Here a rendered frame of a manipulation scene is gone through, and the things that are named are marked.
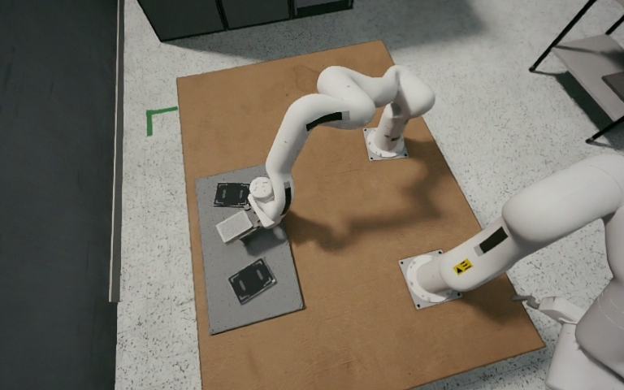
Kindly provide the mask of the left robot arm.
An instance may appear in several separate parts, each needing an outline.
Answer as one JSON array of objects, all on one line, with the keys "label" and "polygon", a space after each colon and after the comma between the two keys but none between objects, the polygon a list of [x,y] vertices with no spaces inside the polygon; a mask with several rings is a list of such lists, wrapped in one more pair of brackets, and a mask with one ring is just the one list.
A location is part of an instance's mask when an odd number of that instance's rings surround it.
[{"label": "left robot arm", "polygon": [[624,390],[624,156],[599,154],[562,168],[513,195],[501,214],[447,253],[415,258],[407,269],[411,290],[429,302],[445,300],[453,289],[473,290],[602,218],[613,278],[577,325],[562,325],[545,384]]}]

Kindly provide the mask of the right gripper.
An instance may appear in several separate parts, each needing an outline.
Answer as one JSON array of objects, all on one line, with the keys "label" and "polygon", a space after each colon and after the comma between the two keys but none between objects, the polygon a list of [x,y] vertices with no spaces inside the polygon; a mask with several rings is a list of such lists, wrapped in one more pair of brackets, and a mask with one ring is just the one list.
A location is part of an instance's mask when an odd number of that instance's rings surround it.
[{"label": "right gripper", "polygon": [[254,231],[258,230],[258,229],[260,228],[260,226],[259,226],[259,224],[258,224],[260,221],[262,222],[263,226],[264,226],[266,229],[273,228],[275,225],[279,224],[279,223],[280,223],[280,221],[281,221],[281,220],[279,220],[279,221],[277,221],[277,222],[271,221],[271,220],[267,217],[267,215],[266,215],[264,212],[261,212],[261,211],[258,209],[258,206],[257,206],[257,204],[256,204],[256,202],[255,202],[255,200],[254,200],[254,198],[253,198],[253,196],[252,196],[252,194],[250,194],[250,195],[248,196],[248,200],[249,200],[249,202],[250,202],[250,204],[251,204],[251,206],[250,206],[250,207],[248,207],[248,205],[246,204],[246,205],[244,205],[244,209],[239,210],[239,211],[237,211],[235,214],[232,214],[231,216],[227,217],[227,219],[229,219],[229,218],[231,218],[233,215],[236,215],[237,213],[239,213],[239,212],[241,212],[241,211],[243,211],[243,210],[246,210],[246,211],[252,210],[252,211],[253,211],[253,213],[254,213],[254,214],[256,214],[255,216],[256,216],[256,218],[257,218],[257,221],[253,222],[253,224],[254,224],[255,228],[254,228],[254,229],[252,229],[252,230],[250,230],[249,232],[245,232],[245,233],[241,234],[240,236],[238,236],[237,238],[238,238],[238,240],[239,240],[239,241],[240,241],[240,240],[242,240],[243,238],[247,237],[250,233],[252,233],[252,232],[254,232]]}]

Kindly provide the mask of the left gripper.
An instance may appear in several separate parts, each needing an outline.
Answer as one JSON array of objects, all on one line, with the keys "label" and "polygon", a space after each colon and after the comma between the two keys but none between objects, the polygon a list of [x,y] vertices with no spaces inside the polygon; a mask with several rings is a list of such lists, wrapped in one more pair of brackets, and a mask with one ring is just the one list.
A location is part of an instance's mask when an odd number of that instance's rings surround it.
[{"label": "left gripper", "polygon": [[511,296],[510,300],[513,302],[527,301],[526,304],[528,306],[530,306],[534,310],[539,310],[540,312],[546,314],[548,317],[557,321],[561,325],[577,325],[578,321],[586,313],[586,310],[566,300],[564,297],[559,296],[543,297],[539,304],[535,302],[535,297],[533,297],[532,295]]}]

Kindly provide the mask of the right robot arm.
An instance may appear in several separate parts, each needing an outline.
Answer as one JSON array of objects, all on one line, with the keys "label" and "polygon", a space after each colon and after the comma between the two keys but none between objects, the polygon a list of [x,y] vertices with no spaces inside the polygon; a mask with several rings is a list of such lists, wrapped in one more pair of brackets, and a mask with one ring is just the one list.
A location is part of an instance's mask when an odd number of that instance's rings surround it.
[{"label": "right robot arm", "polygon": [[363,128],[374,118],[375,108],[386,106],[378,129],[366,142],[373,154],[393,158],[403,150],[402,133],[409,119],[426,114],[436,100],[431,87],[401,65],[391,67],[382,78],[328,67],[320,74],[317,89],[319,93],[301,97],[288,108],[266,159],[270,179],[258,177],[249,186],[258,209],[271,221],[281,220],[293,203],[291,169],[314,128]]}]

